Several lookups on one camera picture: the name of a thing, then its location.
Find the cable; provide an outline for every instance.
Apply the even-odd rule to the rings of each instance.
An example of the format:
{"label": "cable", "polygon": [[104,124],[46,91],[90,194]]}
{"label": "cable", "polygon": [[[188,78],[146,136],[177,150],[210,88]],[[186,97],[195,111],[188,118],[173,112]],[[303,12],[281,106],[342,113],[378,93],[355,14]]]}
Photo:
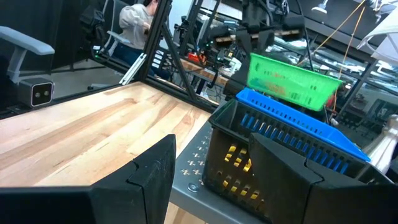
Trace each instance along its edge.
{"label": "cable", "polygon": [[[358,6],[357,8],[355,8],[354,11],[353,11],[353,12],[340,24],[340,26],[338,26],[337,29],[336,29],[335,31],[333,31],[333,33],[331,33],[331,34],[328,36],[328,38],[326,38],[326,40],[323,41],[322,44],[320,44],[320,45],[312,52],[312,54],[315,54],[315,52],[316,52],[317,50],[319,50],[331,37],[333,37],[333,35],[334,35],[334,34],[347,22],[347,20],[348,20],[349,18],[351,18],[351,16],[352,16],[352,15],[365,3],[365,1],[366,1],[366,0],[363,0],[363,1],[359,4],[359,6]],[[301,65],[301,64],[304,62],[304,60],[305,60],[305,58],[304,58],[300,63],[298,63],[297,66]]]}
{"label": "cable", "polygon": [[[341,64],[340,72],[339,72],[339,74],[338,74],[338,79],[341,78],[341,74],[342,74],[342,72],[343,72],[343,65],[344,65],[344,63],[345,63],[345,61],[346,61],[349,47],[351,46],[351,43],[352,43],[352,41],[353,41],[353,38],[354,38],[354,35],[355,35],[355,32],[356,32],[356,29],[358,28],[358,24],[359,24],[359,22],[360,22],[361,19],[362,19],[362,15],[363,15],[363,12],[364,12],[364,11],[365,11],[365,7],[362,8],[362,12],[361,12],[361,14],[359,15],[358,21],[356,21],[356,25],[355,25],[355,28],[354,28],[354,32],[353,32],[353,34],[351,35],[351,38],[350,38],[350,40],[349,40],[349,44],[348,44],[348,46],[347,46],[346,53],[344,54],[343,63]],[[333,111],[336,110],[336,101],[337,101],[337,90],[335,91],[335,104],[334,104],[334,106],[333,106]]]}
{"label": "cable", "polygon": [[[296,0],[296,2],[297,2],[297,5],[298,5],[299,13],[304,17],[303,9],[301,8],[301,4],[300,4],[300,0]],[[308,60],[310,61],[311,71],[313,71],[312,56],[311,56],[311,50],[310,50],[310,41],[308,39],[308,32],[307,32],[307,28],[305,27],[305,23],[304,23],[304,34],[305,34],[305,41],[307,42]]]}
{"label": "cable", "polygon": [[185,72],[187,72],[187,73],[190,73],[190,72],[198,72],[198,71],[201,71],[201,70],[204,70],[204,69],[206,69],[206,68],[198,68],[198,69],[194,69],[194,70],[190,70],[190,71],[185,71]]}

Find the black pole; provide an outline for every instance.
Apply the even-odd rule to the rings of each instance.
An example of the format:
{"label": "black pole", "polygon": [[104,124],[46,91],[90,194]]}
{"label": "black pole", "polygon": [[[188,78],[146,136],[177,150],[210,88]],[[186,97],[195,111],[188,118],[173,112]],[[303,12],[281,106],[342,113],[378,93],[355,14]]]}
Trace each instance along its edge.
{"label": "black pole", "polygon": [[207,35],[209,33],[210,30],[210,26],[211,23],[213,22],[213,19],[216,17],[216,13],[217,13],[217,9],[218,6],[220,5],[221,0],[217,0],[216,5],[214,6],[213,12],[211,13],[210,19],[209,19],[209,23],[207,23],[206,29],[205,29],[205,33],[203,34],[202,39],[199,41],[199,48],[203,47],[203,42],[206,40]]}
{"label": "black pole", "polygon": [[198,17],[198,13],[199,13],[202,3],[203,3],[203,0],[198,0],[198,2],[192,7],[191,12],[188,16],[189,26],[188,26],[188,30],[186,31],[186,33],[184,35],[184,40],[182,41],[182,44],[180,46],[180,55],[181,56],[184,56],[185,50],[187,49],[189,35],[193,32],[193,28],[195,26],[195,21]]}
{"label": "black pole", "polygon": [[174,47],[174,43],[171,38],[171,33],[169,31],[169,28],[166,27],[165,24],[163,24],[163,26],[161,27],[161,31],[163,33],[164,39],[166,40],[166,44],[169,47],[169,51],[172,54],[174,64],[177,66],[177,69],[181,76],[181,79],[184,82],[185,88],[187,89],[188,96],[191,98],[191,100],[197,100],[197,96],[196,96],[195,92],[193,91],[192,86],[189,84],[187,75],[185,74],[185,69],[182,66],[180,56],[178,55],[177,50]]}
{"label": "black pole", "polygon": [[137,79],[139,81],[144,81],[148,76],[149,70],[152,66],[152,62],[155,57],[156,50],[158,48],[158,43],[160,39],[160,29],[165,24],[167,16],[169,16],[170,6],[172,0],[161,0],[157,6],[157,10],[150,25],[150,30],[148,34],[148,41],[144,47],[144,54],[147,55],[145,62],[142,64]]}

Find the perforated metal plate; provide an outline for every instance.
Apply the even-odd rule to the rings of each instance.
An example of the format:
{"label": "perforated metal plate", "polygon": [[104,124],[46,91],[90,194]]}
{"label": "perforated metal plate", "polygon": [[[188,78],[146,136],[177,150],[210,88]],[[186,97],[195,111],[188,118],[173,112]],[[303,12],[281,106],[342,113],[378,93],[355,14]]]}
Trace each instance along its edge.
{"label": "perforated metal plate", "polygon": [[208,190],[201,181],[211,138],[206,123],[177,158],[170,202],[213,224],[258,224],[254,216]]}

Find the black plastic bin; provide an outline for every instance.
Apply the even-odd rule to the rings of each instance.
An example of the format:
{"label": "black plastic bin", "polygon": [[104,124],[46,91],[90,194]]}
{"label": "black plastic bin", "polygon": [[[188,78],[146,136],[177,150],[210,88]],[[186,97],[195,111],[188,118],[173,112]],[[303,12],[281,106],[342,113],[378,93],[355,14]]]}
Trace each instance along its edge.
{"label": "black plastic bin", "polygon": [[367,162],[236,100],[229,100],[210,117],[209,122],[213,134],[206,157],[203,183],[265,221],[269,221],[267,204],[257,181],[261,174],[253,174],[248,150],[248,137],[253,132],[360,183],[391,183]]}

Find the butcher block tabletop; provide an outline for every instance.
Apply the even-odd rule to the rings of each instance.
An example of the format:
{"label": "butcher block tabletop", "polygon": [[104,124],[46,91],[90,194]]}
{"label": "butcher block tabletop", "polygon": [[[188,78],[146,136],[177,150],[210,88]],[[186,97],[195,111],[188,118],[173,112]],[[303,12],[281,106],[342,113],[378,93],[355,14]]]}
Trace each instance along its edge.
{"label": "butcher block tabletop", "polygon": [[90,185],[170,133],[179,155],[209,116],[133,83],[0,120],[0,187]]}

